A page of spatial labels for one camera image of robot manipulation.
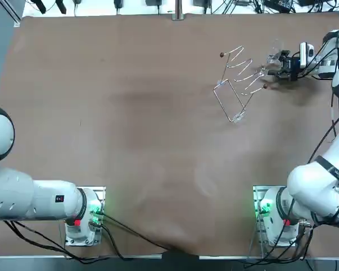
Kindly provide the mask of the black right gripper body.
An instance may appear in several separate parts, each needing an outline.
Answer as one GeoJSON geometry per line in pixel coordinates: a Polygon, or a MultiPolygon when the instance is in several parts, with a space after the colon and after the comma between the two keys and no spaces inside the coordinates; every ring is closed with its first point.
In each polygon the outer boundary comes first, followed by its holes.
{"type": "Polygon", "coordinates": [[[288,58],[288,66],[286,69],[288,81],[290,82],[297,81],[300,71],[301,71],[300,57],[293,55],[290,58],[288,58]]]}

